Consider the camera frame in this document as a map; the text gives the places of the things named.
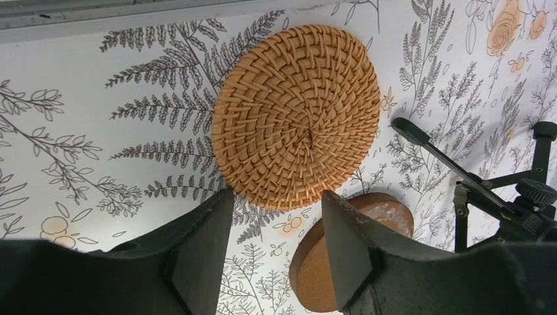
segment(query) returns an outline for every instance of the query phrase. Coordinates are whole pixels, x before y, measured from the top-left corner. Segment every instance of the orange flower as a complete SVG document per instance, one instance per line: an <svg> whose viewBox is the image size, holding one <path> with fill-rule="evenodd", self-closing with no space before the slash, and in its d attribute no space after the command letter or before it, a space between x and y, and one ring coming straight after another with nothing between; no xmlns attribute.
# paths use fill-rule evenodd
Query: orange flower
<svg viewBox="0 0 557 315"><path fill-rule="evenodd" d="M532 21L532 25L530 26L530 38L536 39L540 37L545 30L545 26L547 24L547 14L543 11L540 11L538 15Z"/></svg>
<svg viewBox="0 0 557 315"><path fill-rule="evenodd" d="M512 44L518 24L518 0L511 0L499 14L489 37L487 38L487 54L489 56L502 55Z"/></svg>

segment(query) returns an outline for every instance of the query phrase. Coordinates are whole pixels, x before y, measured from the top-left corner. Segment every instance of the table surface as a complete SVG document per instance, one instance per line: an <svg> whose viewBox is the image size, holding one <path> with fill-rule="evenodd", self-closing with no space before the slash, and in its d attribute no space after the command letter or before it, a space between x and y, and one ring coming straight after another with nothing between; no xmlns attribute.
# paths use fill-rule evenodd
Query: table surface
<svg viewBox="0 0 557 315"><path fill-rule="evenodd" d="M555 120L554 21L553 1L372 0L1 45L0 238L108 250L198 205L222 184L209 138L219 82L247 47L314 23L358 37L382 91L369 155L337 193L391 194L416 240L452 250L458 178L390 121L411 119L483 178L528 169L531 126ZM469 243L497 229L470 216ZM288 265L320 217L320 203L238 199L218 314L310 313Z"/></svg>

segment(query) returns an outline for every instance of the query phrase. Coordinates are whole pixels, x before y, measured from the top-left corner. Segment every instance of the woven rim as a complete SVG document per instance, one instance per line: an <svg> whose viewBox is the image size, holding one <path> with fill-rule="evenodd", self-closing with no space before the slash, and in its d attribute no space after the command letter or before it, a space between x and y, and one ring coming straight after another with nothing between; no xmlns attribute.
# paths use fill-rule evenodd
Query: woven rim
<svg viewBox="0 0 557 315"><path fill-rule="evenodd" d="M322 25L282 31L245 54L213 114L213 150L240 196L295 209L339 188L373 142L380 91L365 46Z"/></svg>

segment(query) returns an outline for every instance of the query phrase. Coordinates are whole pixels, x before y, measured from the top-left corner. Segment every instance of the table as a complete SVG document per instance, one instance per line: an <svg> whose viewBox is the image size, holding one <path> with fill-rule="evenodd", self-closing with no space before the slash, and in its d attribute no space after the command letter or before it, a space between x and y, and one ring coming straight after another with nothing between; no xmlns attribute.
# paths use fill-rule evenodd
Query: table
<svg viewBox="0 0 557 315"><path fill-rule="evenodd" d="M382 90L376 139L337 193L391 194L416 240L451 250L458 178L390 121L411 119L483 178L527 169L529 128L555 121L556 18L550 1L373 0L3 44L0 237L108 250L192 209L225 185L209 136L226 73L268 35L316 23L368 47ZM237 199L218 313L303 314L288 265L320 217L320 203ZM496 229L473 210L469 243Z"/></svg>

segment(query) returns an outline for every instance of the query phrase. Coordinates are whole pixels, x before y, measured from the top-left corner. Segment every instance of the woven strand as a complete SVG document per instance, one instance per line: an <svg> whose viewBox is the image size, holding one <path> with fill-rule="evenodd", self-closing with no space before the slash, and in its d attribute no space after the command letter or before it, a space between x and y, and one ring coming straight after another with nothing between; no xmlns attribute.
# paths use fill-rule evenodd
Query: woven strand
<svg viewBox="0 0 557 315"><path fill-rule="evenodd" d="M260 207L310 205L367 155L379 98L367 50L350 33L307 25L275 34L240 59L219 93L219 169Z"/></svg>

